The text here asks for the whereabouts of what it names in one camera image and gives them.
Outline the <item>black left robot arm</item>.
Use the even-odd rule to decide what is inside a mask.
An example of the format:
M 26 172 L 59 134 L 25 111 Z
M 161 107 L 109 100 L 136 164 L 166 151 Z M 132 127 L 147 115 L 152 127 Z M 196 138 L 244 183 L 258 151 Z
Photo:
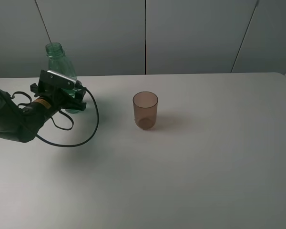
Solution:
M 37 136 L 39 130 L 56 113 L 71 120 L 62 109 L 84 111 L 86 108 L 86 103 L 83 102 L 86 91 L 83 89 L 71 96 L 62 88 L 39 82 L 31 85 L 31 91 L 35 93 L 34 101 L 24 92 L 17 91 L 10 95 L 0 90 L 0 138 L 27 143 Z M 15 104 L 12 100 L 16 94 L 29 97 L 30 102 Z

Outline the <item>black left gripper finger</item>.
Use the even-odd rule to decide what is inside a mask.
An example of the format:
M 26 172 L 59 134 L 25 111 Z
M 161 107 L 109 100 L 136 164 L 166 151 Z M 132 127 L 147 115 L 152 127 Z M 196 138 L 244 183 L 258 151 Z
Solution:
M 74 99 L 74 96 L 71 96 L 66 92 L 56 92 L 54 95 L 54 104 L 60 109 L 78 111 L 84 111 L 86 109 L 86 103 L 84 101 L 79 103 Z
M 85 91 L 85 90 L 77 90 L 77 91 L 75 92 L 75 94 L 74 94 L 74 99 L 75 99 L 76 101 L 78 101 L 79 103 L 82 103 L 85 94 L 86 94 L 86 91 Z

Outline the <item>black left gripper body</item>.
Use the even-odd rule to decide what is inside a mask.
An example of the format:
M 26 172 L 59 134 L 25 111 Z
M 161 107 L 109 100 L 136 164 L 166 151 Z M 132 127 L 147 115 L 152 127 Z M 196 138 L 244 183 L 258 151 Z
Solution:
M 40 83 L 38 85 L 36 83 L 33 83 L 30 85 L 30 90 L 31 90 L 31 92 L 35 93 L 35 97 L 41 97 L 41 98 L 47 99 L 47 100 L 49 100 L 49 103 L 51 105 L 55 106 L 54 95 L 56 92 L 66 92 L 69 95 L 74 96 L 75 92 L 78 89 L 65 90 L 65 89 L 54 88 L 54 87 L 48 86 L 44 83 Z

